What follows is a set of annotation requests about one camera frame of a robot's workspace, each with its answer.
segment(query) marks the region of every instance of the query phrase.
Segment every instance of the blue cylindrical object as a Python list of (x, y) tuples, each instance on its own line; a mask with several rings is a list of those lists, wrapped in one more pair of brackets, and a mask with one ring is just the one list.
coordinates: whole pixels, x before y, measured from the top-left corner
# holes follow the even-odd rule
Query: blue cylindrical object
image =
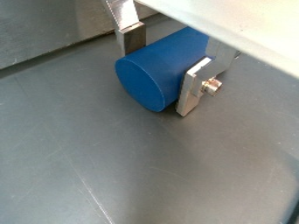
[(178, 97), (186, 69), (205, 55), (208, 36), (186, 27), (116, 61), (116, 75), (134, 100), (161, 111)]

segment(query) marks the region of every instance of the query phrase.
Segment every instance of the bolt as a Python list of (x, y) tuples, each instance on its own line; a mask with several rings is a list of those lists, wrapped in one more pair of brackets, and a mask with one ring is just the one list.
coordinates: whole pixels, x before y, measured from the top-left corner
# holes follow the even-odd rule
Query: bolt
[(201, 92), (215, 96), (220, 91), (221, 82), (215, 78), (205, 80), (201, 84)]

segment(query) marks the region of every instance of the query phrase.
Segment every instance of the metal clamp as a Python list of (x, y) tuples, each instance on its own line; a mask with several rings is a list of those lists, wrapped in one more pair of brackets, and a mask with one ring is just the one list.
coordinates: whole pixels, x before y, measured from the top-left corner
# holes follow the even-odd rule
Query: metal clamp
[(181, 116), (185, 116), (197, 106), (204, 93), (213, 96), (220, 91), (221, 82), (216, 80), (216, 76), (229, 68), (237, 50), (215, 38), (209, 38), (205, 53), (209, 57), (202, 57), (182, 76), (176, 104), (176, 112)]
[(138, 21), (133, 0), (101, 0), (116, 27), (116, 40), (125, 56), (145, 46), (145, 24)]

